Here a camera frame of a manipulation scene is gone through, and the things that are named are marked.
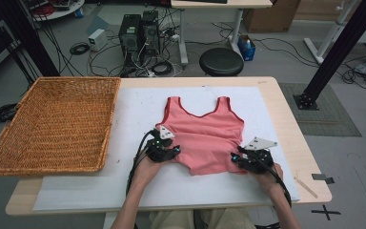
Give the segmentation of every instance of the wicker basket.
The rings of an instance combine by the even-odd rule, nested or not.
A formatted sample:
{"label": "wicker basket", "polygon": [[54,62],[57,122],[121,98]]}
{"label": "wicker basket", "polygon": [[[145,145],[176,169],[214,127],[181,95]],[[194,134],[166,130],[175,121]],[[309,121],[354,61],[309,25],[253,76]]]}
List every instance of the wicker basket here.
{"label": "wicker basket", "polygon": [[0,134],[0,176],[103,168],[120,78],[40,77]]}

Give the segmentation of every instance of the cardboard box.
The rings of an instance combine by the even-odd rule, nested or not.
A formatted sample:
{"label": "cardboard box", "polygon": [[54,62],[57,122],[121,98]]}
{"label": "cardboard box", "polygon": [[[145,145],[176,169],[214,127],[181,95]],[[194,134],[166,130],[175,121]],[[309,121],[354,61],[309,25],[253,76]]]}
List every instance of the cardboard box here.
{"label": "cardboard box", "polygon": [[[248,40],[251,41],[250,48],[248,48],[246,45]],[[239,36],[237,39],[237,47],[239,48],[244,61],[251,61],[254,59],[254,52],[256,51],[256,45],[252,41],[251,37],[249,37],[248,35]]]}
{"label": "cardboard box", "polygon": [[296,10],[297,6],[272,6],[268,9],[247,10],[243,23],[248,32],[288,31],[293,23]]}
{"label": "cardboard box", "polygon": [[289,7],[289,8],[298,8],[301,2],[301,0],[270,0],[270,1],[274,4],[273,7]]}

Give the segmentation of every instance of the black stool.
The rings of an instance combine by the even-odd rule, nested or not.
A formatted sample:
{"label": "black stool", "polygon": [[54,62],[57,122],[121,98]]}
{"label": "black stool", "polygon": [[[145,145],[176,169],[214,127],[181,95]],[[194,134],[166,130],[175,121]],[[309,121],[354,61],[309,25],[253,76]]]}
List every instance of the black stool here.
{"label": "black stool", "polygon": [[215,48],[200,56],[201,69],[210,76],[237,76],[243,69],[243,59],[233,50]]}

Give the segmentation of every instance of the computer tower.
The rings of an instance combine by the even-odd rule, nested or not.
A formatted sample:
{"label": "computer tower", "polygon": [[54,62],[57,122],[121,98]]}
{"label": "computer tower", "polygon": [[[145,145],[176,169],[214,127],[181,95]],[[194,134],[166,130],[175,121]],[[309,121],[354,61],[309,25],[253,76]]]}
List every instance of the computer tower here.
{"label": "computer tower", "polygon": [[141,65],[144,57],[144,48],[140,14],[125,14],[121,23],[118,38],[121,50],[126,59],[126,66]]}
{"label": "computer tower", "polygon": [[158,55],[160,53],[160,43],[157,10],[144,11],[142,15],[142,28],[143,40],[147,43],[146,54]]}

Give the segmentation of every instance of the tape mark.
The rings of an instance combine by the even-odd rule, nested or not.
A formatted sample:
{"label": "tape mark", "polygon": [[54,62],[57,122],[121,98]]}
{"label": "tape mark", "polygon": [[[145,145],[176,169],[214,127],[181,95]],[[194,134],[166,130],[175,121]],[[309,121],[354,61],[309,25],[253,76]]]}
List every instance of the tape mark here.
{"label": "tape mark", "polygon": [[331,220],[331,218],[329,217],[329,214],[341,215],[341,213],[339,213],[339,212],[335,212],[335,211],[328,211],[328,210],[326,209],[325,204],[322,204],[322,206],[323,206],[323,211],[320,211],[320,210],[311,210],[311,212],[312,212],[312,213],[325,214],[325,215],[326,215],[326,218],[327,218],[328,220]]}
{"label": "tape mark", "polygon": [[326,177],[324,174],[312,174],[312,178],[314,180],[325,180],[327,184],[335,183],[335,180],[332,177]]}
{"label": "tape mark", "polygon": [[308,187],[308,185],[302,182],[302,180],[298,179],[297,177],[294,177],[294,179],[296,180],[296,182],[299,183],[299,185],[301,185],[304,189],[306,189],[308,193],[314,196],[314,198],[317,198],[317,194],[310,187]]}

